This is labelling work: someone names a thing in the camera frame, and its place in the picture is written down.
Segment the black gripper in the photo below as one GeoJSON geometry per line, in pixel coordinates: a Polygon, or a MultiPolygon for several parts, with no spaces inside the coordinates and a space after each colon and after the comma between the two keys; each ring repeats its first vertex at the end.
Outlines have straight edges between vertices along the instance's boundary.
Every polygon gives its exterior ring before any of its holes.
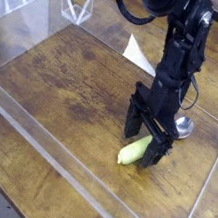
{"type": "Polygon", "coordinates": [[[136,91],[130,98],[124,134],[136,136],[145,124],[153,139],[142,157],[143,168],[156,165],[172,149],[178,138],[176,113],[189,88],[190,78],[184,73],[169,72],[159,67],[152,86],[136,82],[136,91]]]}

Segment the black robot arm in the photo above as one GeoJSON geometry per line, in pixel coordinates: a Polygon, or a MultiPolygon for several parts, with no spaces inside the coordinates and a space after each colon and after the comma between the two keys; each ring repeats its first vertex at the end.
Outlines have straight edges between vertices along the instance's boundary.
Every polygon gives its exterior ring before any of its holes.
{"type": "Polygon", "coordinates": [[[166,16],[168,31],[161,62],[152,86],[136,83],[128,108],[125,136],[133,137],[145,126],[152,135],[142,155],[141,165],[155,165],[179,138],[176,113],[189,87],[196,84],[194,74],[205,62],[206,40],[218,12],[211,0],[143,0],[154,17],[166,16]]]}

